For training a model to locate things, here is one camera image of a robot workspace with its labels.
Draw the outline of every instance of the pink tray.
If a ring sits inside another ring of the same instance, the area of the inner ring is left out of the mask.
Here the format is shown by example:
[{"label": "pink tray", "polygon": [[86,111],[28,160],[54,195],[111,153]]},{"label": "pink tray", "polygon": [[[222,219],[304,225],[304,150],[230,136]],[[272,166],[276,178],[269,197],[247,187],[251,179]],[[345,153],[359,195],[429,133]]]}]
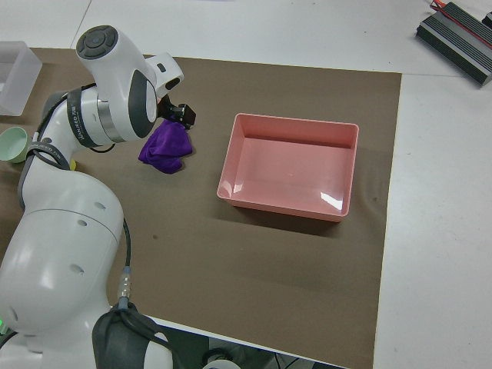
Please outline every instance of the pink tray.
[{"label": "pink tray", "polygon": [[238,114],[217,195],[234,206],[341,221],[359,127]]}]

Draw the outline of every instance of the white tabletop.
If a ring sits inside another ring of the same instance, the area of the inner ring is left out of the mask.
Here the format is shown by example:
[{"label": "white tabletop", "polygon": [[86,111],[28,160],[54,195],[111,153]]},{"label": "white tabletop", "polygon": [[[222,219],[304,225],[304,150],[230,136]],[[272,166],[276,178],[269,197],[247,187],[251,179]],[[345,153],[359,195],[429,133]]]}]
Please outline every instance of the white tabletop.
[{"label": "white tabletop", "polygon": [[488,368],[492,84],[414,37],[430,14],[424,0],[4,0],[0,41],[68,48],[111,24],[145,53],[402,72],[374,368]]}]

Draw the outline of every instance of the red cable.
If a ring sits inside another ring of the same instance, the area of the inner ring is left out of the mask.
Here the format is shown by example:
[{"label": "red cable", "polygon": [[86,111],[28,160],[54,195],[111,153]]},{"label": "red cable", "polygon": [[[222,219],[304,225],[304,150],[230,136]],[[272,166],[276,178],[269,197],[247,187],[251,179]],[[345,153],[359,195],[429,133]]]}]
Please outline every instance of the red cable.
[{"label": "red cable", "polygon": [[430,4],[430,7],[435,10],[436,12],[440,12],[442,15],[444,15],[446,18],[450,19],[451,21],[453,21],[454,23],[456,23],[457,25],[459,25],[462,29],[464,29],[466,32],[470,33],[471,35],[473,35],[475,38],[478,38],[480,41],[482,41],[485,45],[487,45],[489,48],[492,48],[492,44],[489,43],[486,39],[484,38],[481,38],[479,35],[477,35],[475,32],[473,32],[472,30],[466,28],[464,25],[462,25],[457,19],[453,18],[452,15],[450,15],[448,12],[446,12],[444,9],[441,8],[441,4],[443,4],[443,2],[441,2],[440,0],[434,0],[433,2],[431,2]]}]

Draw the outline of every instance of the brown paper sheet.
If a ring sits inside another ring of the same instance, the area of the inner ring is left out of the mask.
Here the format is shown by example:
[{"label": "brown paper sheet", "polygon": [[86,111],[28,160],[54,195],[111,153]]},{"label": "brown paper sheet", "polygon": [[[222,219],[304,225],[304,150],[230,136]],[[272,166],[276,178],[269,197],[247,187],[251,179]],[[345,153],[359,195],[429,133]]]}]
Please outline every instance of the brown paper sheet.
[{"label": "brown paper sheet", "polygon": [[[73,50],[35,49],[41,74],[23,116],[32,134],[54,91],[92,81]],[[175,104],[197,113],[194,153],[164,175],[145,141],[75,156],[119,197],[131,229],[133,301],[145,314],[320,361],[372,367],[401,75],[179,58]],[[234,208],[217,198],[239,112],[360,126],[351,209],[340,224]],[[0,163],[0,257],[22,216],[22,165]],[[124,246],[108,281],[115,301]]]}]

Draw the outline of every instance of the light green cup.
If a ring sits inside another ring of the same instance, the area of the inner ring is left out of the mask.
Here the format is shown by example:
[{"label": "light green cup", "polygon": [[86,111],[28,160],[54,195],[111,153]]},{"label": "light green cup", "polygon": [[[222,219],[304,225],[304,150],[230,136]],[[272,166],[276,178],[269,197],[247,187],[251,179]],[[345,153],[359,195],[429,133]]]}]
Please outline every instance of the light green cup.
[{"label": "light green cup", "polygon": [[31,138],[24,128],[11,127],[0,135],[0,160],[20,163],[25,160]]}]

